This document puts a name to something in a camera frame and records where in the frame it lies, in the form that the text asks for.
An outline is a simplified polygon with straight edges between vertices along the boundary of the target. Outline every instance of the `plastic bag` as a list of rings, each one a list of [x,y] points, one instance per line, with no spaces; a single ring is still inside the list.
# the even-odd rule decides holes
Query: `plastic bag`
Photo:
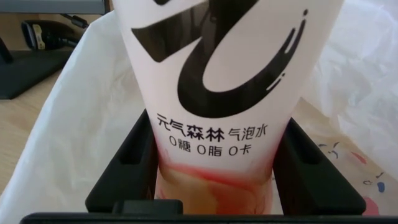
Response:
[[[47,98],[0,198],[0,223],[82,212],[144,109],[113,13],[92,23]]]
[[[304,99],[398,179],[398,2],[346,1]]]
[[[393,1],[346,1],[305,94],[322,113],[302,100],[294,118],[371,199],[368,214],[392,215],[398,213],[398,183],[388,175],[397,174],[391,160],[398,144],[393,138],[398,39],[393,38],[397,17],[386,10],[397,8],[383,7],[384,2],[395,6]],[[45,102],[0,197],[0,223],[18,223],[33,212],[86,211],[86,196],[143,109],[111,12],[89,26]],[[342,159],[335,160],[333,151]],[[381,175],[371,159],[387,172]],[[276,190],[274,199],[272,211],[281,213]]]

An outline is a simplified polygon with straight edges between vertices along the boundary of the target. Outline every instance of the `black plastic stand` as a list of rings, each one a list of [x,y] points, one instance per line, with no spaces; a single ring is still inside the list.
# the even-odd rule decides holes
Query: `black plastic stand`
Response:
[[[0,100],[11,100],[60,70],[67,51],[8,51],[0,38]]]
[[[34,213],[21,223],[398,223],[397,217],[362,217],[365,202],[360,194],[293,119],[273,166],[284,216],[183,215],[181,201],[153,200],[157,163],[144,111],[87,196],[89,213]]]

